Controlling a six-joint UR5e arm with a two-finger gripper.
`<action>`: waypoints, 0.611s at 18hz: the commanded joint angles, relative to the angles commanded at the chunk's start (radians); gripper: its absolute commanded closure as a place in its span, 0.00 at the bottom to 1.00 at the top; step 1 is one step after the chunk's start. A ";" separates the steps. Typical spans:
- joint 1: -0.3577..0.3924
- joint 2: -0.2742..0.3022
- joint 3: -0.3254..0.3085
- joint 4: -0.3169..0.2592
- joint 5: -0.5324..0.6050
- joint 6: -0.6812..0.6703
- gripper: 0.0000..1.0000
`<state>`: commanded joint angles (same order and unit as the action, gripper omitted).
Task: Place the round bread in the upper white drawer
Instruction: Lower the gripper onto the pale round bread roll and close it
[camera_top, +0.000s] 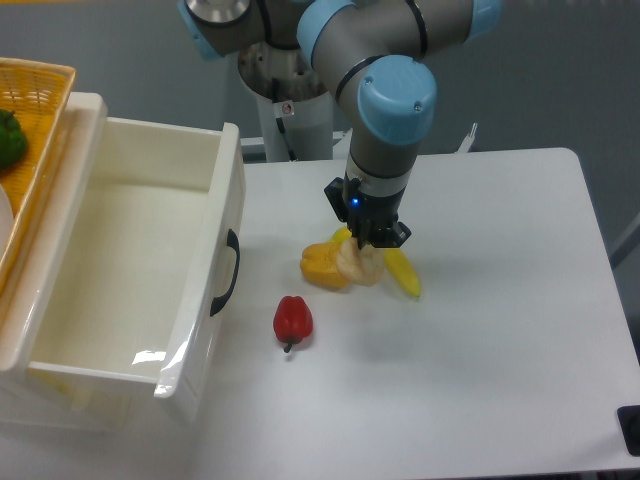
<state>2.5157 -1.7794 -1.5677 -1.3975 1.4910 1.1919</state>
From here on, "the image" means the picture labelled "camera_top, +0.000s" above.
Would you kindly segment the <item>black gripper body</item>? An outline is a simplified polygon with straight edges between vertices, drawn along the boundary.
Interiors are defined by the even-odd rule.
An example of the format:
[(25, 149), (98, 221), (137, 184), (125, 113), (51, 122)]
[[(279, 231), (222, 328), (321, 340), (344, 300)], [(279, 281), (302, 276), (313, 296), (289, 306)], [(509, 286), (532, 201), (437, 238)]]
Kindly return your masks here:
[(378, 197), (365, 193), (359, 179), (336, 177), (324, 193), (337, 219), (365, 245), (372, 239), (376, 248), (399, 248), (411, 236), (411, 230), (398, 216), (404, 191)]

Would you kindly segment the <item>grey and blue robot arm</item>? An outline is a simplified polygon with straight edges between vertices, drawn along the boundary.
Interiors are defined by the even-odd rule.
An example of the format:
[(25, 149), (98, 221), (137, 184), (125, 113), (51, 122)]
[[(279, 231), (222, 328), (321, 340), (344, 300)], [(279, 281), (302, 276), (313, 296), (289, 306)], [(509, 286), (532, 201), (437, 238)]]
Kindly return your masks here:
[(310, 108), (336, 104), (352, 134), (326, 197), (360, 246), (401, 246), (411, 232), (398, 208), (437, 98), (425, 60), (491, 31), (501, 3), (182, 1), (178, 10), (201, 56), (237, 56), (269, 158), (327, 153), (331, 117)]

